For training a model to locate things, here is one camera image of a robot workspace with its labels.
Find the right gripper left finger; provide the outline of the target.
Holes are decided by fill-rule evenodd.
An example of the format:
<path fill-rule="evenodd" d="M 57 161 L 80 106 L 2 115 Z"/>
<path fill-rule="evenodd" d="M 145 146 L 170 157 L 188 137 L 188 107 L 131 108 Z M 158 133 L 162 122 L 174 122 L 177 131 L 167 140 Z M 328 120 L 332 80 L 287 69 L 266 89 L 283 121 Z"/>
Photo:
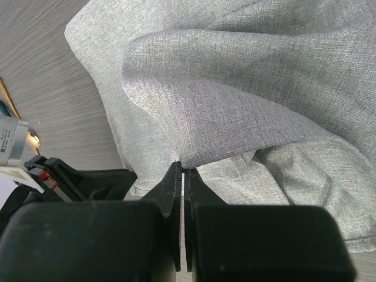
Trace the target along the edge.
<path fill-rule="evenodd" d="M 1 237 L 2 281 L 175 281 L 182 168 L 139 200 L 28 203 Z"/>

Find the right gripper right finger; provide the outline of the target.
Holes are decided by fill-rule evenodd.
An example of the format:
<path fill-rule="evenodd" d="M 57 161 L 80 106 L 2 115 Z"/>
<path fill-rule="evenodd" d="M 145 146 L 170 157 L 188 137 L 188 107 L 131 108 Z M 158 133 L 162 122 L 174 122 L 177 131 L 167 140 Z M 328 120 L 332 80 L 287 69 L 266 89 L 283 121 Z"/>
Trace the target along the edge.
<path fill-rule="evenodd" d="M 187 269 L 194 281 L 354 281 L 335 220 L 317 206 L 227 204 L 184 171 Z"/>

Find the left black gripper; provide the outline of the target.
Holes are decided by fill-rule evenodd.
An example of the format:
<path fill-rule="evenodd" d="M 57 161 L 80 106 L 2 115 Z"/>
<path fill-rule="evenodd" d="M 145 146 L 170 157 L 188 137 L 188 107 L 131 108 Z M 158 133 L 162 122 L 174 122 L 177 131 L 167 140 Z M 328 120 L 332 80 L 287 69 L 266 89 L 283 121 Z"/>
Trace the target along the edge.
<path fill-rule="evenodd" d="M 1 177 L 16 184 L 1 207 L 1 232 L 29 203 L 123 200 L 137 179 L 136 173 L 126 169 L 76 170 L 60 159 L 43 156 L 34 157 L 25 167 L 1 166 Z"/>

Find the grey cloth napkin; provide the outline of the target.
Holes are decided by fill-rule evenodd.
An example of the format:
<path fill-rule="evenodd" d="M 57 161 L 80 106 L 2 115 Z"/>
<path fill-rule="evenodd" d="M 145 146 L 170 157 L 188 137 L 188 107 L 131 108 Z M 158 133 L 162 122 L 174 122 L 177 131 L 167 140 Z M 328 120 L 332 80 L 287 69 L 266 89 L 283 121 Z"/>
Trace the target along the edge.
<path fill-rule="evenodd" d="M 321 206 L 375 249 L 374 1 L 90 1 L 65 38 L 132 194 L 180 161 L 229 204 Z"/>

